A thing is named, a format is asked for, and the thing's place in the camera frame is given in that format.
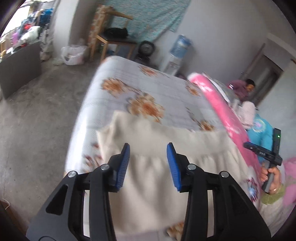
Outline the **person's right hand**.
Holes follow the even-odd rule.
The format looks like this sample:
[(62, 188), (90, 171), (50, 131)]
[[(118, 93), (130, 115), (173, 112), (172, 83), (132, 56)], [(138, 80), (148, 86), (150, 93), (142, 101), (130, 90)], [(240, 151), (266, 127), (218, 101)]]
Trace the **person's right hand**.
[(277, 167), (267, 168), (264, 163), (261, 166), (261, 174), (260, 174), (260, 181), (262, 183), (271, 180), (271, 184), (269, 187), (268, 194), (274, 195), (276, 194), (281, 188), (281, 173)]

